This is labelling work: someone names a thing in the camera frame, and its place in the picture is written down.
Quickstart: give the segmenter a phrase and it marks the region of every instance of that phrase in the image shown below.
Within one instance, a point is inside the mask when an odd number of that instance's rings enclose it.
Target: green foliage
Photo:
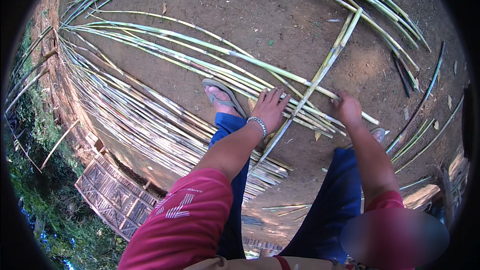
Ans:
[[[30,28],[19,46],[18,57],[31,42]],[[31,65],[25,63],[24,69]],[[62,136],[62,127],[54,119],[53,107],[46,98],[48,88],[32,86],[15,106],[16,134],[24,132],[19,141],[28,150],[30,158],[42,165],[48,153]],[[75,270],[116,269],[127,243],[88,207],[74,183],[85,166],[76,158],[67,141],[55,150],[43,173],[15,150],[14,138],[5,134],[7,160],[11,181],[18,197],[23,198],[23,209],[32,224],[39,245],[59,269],[67,269],[65,261]]]

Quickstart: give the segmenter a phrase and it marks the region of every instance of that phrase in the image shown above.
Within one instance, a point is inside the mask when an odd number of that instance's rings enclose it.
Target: sandal strap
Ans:
[[[236,107],[236,105],[231,101],[231,100],[220,100],[217,97],[215,97],[214,94],[210,93],[210,103],[213,105],[213,99],[215,99],[219,104],[221,105],[227,105],[227,106],[233,106]]]

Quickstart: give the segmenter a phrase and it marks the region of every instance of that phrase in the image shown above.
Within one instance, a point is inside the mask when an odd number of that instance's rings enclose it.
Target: flip-flop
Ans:
[[[370,130],[370,134],[373,135],[373,134],[375,134],[375,132],[377,132],[377,131],[380,132],[380,140],[379,140],[378,142],[381,143],[381,142],[384,140],[385,135],[386,135],[385,129],[383,129],[383,128],[381,128],[381,127],[377,127],[377,128],[375,128],[375,129]],[[353,147],[353,144],[350,144],[350,145],[348,145],[347,147],[345,147],[345,149],[350,149],[350,148],[352,148],[352,147]]]
[[[221,105],[227,105],[227,106],[233,106],[235,110],[244,118],[247,119],[247,115],[243,111],[242,107],[240,106],[239,102],[235,98],[235,95],[233,95],[233,92],[225,85],[219,83],[218,81],[215,81],[213,79],[205,78],[202,81],[203,87],[206,88],[207,86],[210,87],[217,87],[220,91],[225,92],[229,97],[231,101],[226,101],[226,100],[220,100],[217,97],[215,97],[214,94],[210,93],[210,103],[213,105],[213,99],[215,99],[219,104]]]

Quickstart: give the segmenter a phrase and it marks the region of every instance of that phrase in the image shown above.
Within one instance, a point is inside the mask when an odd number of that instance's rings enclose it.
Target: left hand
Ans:
[[[290,95],[286,95],[280,102],[280,97],[283,94],[283,89],[274,87],[267,93],[267,89],[261,91],[255,108],[251,112],[252,117],[258,117],[265,123],[267,133],[270,134],[277,129],[283,118],[283,110],[291,99]]]

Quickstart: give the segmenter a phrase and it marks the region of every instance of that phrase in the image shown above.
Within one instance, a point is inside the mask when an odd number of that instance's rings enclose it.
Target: woven bamboo panel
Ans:
[[[88,164],[75,187],[95,213],[127,241],[160,201],[101,154]]]

